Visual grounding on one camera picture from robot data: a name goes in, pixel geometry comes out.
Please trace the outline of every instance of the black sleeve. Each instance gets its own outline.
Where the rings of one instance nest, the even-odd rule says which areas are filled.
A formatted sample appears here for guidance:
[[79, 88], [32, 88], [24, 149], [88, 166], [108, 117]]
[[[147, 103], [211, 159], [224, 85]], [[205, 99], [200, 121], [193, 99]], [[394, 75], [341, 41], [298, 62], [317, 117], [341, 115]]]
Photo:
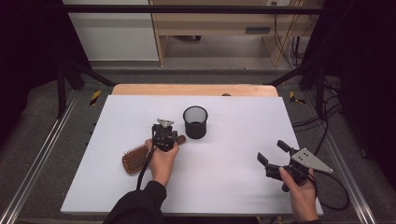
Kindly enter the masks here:
[[298, 223], [298, 224], [321, 224], [321, 221], [318, 219], [318, 220], [313, 220], [313, 221], [308, 221], [308, 222], [295, 222], [295, 223]]
[[119, 199], [104, 224], [163, 223], [161, 205], [165, 198], [165, 187], [156, 181], [150, 181], [144, 190], [131, 191]]

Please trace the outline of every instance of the wire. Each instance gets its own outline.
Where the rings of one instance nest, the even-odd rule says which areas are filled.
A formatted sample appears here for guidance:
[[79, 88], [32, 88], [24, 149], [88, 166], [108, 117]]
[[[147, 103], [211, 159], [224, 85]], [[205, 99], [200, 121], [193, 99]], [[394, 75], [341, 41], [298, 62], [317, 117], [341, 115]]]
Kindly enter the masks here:
[[292, 46], [292, 43], [291, 43], [291, 45], [289, 45], [289, 62], [290, 62], [291, 67], [293, 67], [293, 69], [295, 69], [294, 64], [291, 62], [291, 57], [290, 57], [290, 49], [291, 49], [291, 46]]
[[312, 21], [311, 24], [308, 26], [308, 28], [306, 28], [306, 30], [303, 32], [303, 34], [301, 36], [305, 36], [305, 33], [308, 32], [309, 29], [311, 29], [311, 27], [315, 24], [315, 21]]
[[271, 221], [270, 221], [270, 222], [268, 222], [268, 224], [273, 224], [273, 223], [274, 223], [274, 221], [276, 220], [276, 218], [277, 218], [277, 217], [273, 217], [273, 218], [271, 219]]
[[296, 44], [296, 50], [294, 51], [294, 37], [293, 37], [293, 39], [291, 40], [291, 45], [293, 46], [293, 54], [294, 54], [294, 57], [296, 58], [296, 66], [298, 66], [298, 45], [300, 45], [300, 43]]
[[340, 89], [334, 87], [334, 85], [332, 85], [332, 84], [327, 80], [326, 77], [324, 78], [324, 87], [325, 87], [325, 90], [326, 90], [326, 91], [330, 92], [330, 93], [333, 94], [333, 95], [336, 95], [336, 94], [338, 94], [338, 93], [340, 92]]
[[[154, 128], [151, 129], [151, 139], [154, 139]], [[151, 151], [149, 152], [148, 156], [146, 157], [145, 165], [143, 166], [143, 169], [140, 171], [139, 177], [137, 178], [136, 190], [140, 189], [140, 187], [142, 185], [143, 176], [145, 175], [146, 169], [149, 166], [149, 161], [151, 160], [155, 149], [157, 149], [157, 147], [154, 147], [154, 143], [152, 143]]]
[[311, 21], [318, 21], [317, 15], [309, 15]]
[[[293, 18], [291, 19], [291, 23], [290, 23], [290, 26], [289, 26], [289, 30], [286, 32], [286, 36], [289, 36], [289, 32], [290, 32], [292, 26], [294, 25], [294, 23], [297, 21], [297, 19], [299, 17], [300, 17], [300, 15], [297, 15], [297, 17], [296, 17], [295, 14], [293, 15]], [[288, 57], [286, 55], [286, 52], [284, 50], [284, 45], [282, 44], [282, 41], [281, 41], [280, 36], [279, 36], [279, 33], [277, 32], [277, 14], [274, 14], [274, 40], [275, 40], [277, 48], [280, 50], [280, 53], [281, 53], [283, 59], [286, 61], [286, 63], [291, 65], [293, 68], [295, 68], [293, 63], [292, 63], [292, 61], [290, 59], [288, 59]]]
[[319, 171], [319, 170], [316, 170], [315, 172], [324, 174], [324, 175], [330, 177], [331, 179], [335, 180], [335, 182], [337, 182], [338, 185], [341, 186], [341, 188], [343, 189], [344, 193], [346, 194], [346, 203], [345, 203], [342, 207], [334, 207], [334, 206], [328, 205], [328, 204], [324, 203], [321, 199], [319, 199], [320, 204], [323, 205], [323, 206], [325, 206], [325, 207], [327, 207], [327, 208], [329, 208], [329, 209], [335, 210], [335, 211], [343, 211], [343, 210], [345, 210], [346, 208], [348, 208], [348, 207], [349, 207], [349, 204], [350, 204], [349, 193], [347, 192], [347, 189], [346, 189], [346, 187], [343, 185], [343, 183], [341, 183], [341, 181], [338, 180], [337, 178], [335, 178], [334, 176], [329, 175], [329, 174], [327, 174], [327, 173], [325, 173], [325, 172], [322, 172], [322, 171]]
[[[340, 187], [343, 189], [344, 193], [346, 194], [346, 203], [343, 206], [341, 206], [341, 207], [334, 207], [334, 206], [328, 205], [328, 204], [324, 203], [321, 199], [318, 198], [320, 204], [322, 204], [323, 206], [325, 206], [325, 207], [327, 207], [329, 209], [335, 210], [335, 211], [343, 211], [343, 210], [345, 210], [350, 204], [350, 199], [349, 199], [349, 193], [347, 192], [347, 189], [345, 188], [343, 183], [341, 183], [341, 181], [339, 181], [334, 176], [329, 175], [329, 174], [327, 174], [327, 173], [325, 173], [323, 171], [315, 170], [315, 172], [324, 174], [324, 175], [330, 177], [331, 179], [333, 179], [338, 185], [340, 185]], [[318, 194], [319, 194], [317, 180], [311, 174], [305, 175], [305, 177], [314, 186], [314, 188], [315, 188], [315, 197], [317, 198]]]
[[[325, 113], [330, 113], [334, 108], [336, 108], [336, 107], [339, 106], [339, 105], [340, 105], [340, 104], [336, 104], [336, 105], [332, 106], [330, 109], [328, 109], [327, 111], [325, 111]], [[314, 116], [313, 118], [308, 119], [308, 120], [306, 120], [306, 121], [295, 122], [295, 123], [292, 124], [292, 127], [293, 127], [293, 128], [303, 127], [303, 126], [306, 126], [306, 125], [308, 125], [308, 124], [310, 124], [310, 123], [312, 123], [312, 122], [315, 122], [315, 121], [318, 120], [318, 119], [320, 119], [319, 116]]]
[[[334, 95], [334, 96], [329, 97], [329, 99], [327, 99], [326, 102], [329, 102], [332, 98], [335, 98], [335, 97], [337, 97], [337, 95]], [[326, 105], [327, 105], [327, 103], [324, 104], [324, 111], [326, 111]], [[329, 121], [328, 121], [328, 118], [327, 118], [327, 114], [324, 113], [323, 116], [324, 116], [324, 122], [326, 123], [326, 127], [324, 128], [323, 136], [322, 136], [322, 138], [320, 139], [320, 142], [319, 142], [319, 144], [318, 144], [318, 146], [317, 146], [317, 149], [316, 149], [315, 152], [314, 152], [314, 155], [315, 155], [315, 156], [318, 154], [318, 152], [319, 152], [319, 150], [320, 150], [320, 148], [321, 148], [321, 145], [323, 144], [324, 139], [325, 139], [325, 137], [326, 137], [327, 131], [329, 130]]]
[[[333, 112], [330, 114], [329, 117], [333, 116], [333, 115], [336, 114], [338, 111], [340, 111], [340, 110], [333, 111]], [[313, 128], [315, 128], [315, 127], [318, 127], [318, 126], [321, 125], [321, 124], [323, 124], [323, 121], [322, 121], [321, 123], [318, 123], [318, 124], [316, 124], [316, 125], [314, 125], [314, 126], [311, 126], [311, 127], [309, 127], [309, 128], [301, 129], [301, 130], [295, 130], [294, 132], [295, 132], [295, 133], [300, 133], [300, 132], [308, 131], [308, 130], [310, 130], [310, 129], [313, 129]]]

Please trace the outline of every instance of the floor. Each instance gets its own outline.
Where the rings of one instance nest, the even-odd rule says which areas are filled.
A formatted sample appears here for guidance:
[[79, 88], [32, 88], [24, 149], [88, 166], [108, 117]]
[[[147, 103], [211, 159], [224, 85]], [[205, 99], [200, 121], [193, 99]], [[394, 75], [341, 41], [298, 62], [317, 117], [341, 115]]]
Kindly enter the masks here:
[[[158, 63], [93, 64], [99, 74], [115, 82], [257, 85], [281, 77], [296, 66], [282, 63], [273, 67], [259, 37], [238, 36], [203, 36], [201, 41], [195, 41], [191, 36], [172, 37], [163, 66]], [[86, 82], [83, 91], [68, 91], [68, 97], [72, 99], [69, 103], [74, 107], [66, 111], [68, 116], [62, 122], [55, 118], [56, 83], [50, 82], [30, 92], [27, 108], [0, 151], [1, 223], [100, 223], [103, 220], [103, 217], [72, 217], [59, 212], [106, 95], [112, 90], [90, 77], [83, 78]], [[294, 77], [277, 87], [291, 123], [316, 115], [312, 108], [315, 90], [301, 91], [299, 80], [300, 77]], [[328, 77], [328, 80], [334, 86], [339, 85], [336, 78]], [[102, 91], [101, 97], [92, 106], [90, 101], [97, 90]], [[291, 101], [291, 91], [305, 104]], [[326, 97], [332, 95], [331, 91], [325, 92]], [[324, 223], [396, 223], [393, 211], [396, 193], [381, 175], [376, 162], [361, 157], [359, 142], [337, 103], [336, 99], [329, 101], [328, 108], [334, 105], [335, 113], [329, 118], [327, 138], [318, 156], [336, 168], [337, 179], [348, 180], [344, 184], [349, 190], [351, 204], [343, 211], [324, 207], [322, 220]], [[55, 126], [60, 131], [49, 135]], [[296, 128], [299, 145], [315, 149], [322, 139], [324, 127], [324, 124], [314, 123], [306, 131]], [[327, 176], [318, 175], [318, 179], [319, 198], [323, 202], [337, 207], [346, 202], [346, 195], [336, 182]], [[268, 223], [270, 219], [263, 217], [262, 222]]]

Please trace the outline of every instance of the white wall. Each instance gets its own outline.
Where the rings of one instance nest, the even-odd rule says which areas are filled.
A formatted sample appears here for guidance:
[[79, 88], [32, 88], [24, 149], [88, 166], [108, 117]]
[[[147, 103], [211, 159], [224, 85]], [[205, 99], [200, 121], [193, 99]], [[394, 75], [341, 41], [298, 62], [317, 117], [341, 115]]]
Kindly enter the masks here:
[[[147, 0], [63, 0], [64, 4], [148, 5]], [[149, 14], [69, 13], [90, 61], [158, 61]]]

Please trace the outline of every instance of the human hand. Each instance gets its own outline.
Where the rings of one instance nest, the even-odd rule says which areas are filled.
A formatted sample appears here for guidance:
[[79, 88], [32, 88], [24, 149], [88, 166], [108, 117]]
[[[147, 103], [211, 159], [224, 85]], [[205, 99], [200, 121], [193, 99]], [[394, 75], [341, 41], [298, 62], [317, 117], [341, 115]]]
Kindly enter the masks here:
[[[318, 219], [317, 207], [315, 204], [315, 187], [310, 181], [306, 181], [302, 186], [298, 186], [293, 177], [283, 167], [279, 168], [283, 182], [290, 189], [291, 211], [297, 222], [313, 221]], [[309, 169], [309, 174], [314, 176], [314, 170]]]
[[[151, 139], [146, 140], [145, 144], [148, 150], [151, 150]], [[151, 170], [152, 179], [159, 182], [164, 187], [168, 185], [169, 179], [171, 178], [177, 153], [178, 144], [175, 142], [174, 147], [167, 152], [157, 148], [152, 155], [151, 161], [149, 162], [148, 166]]]

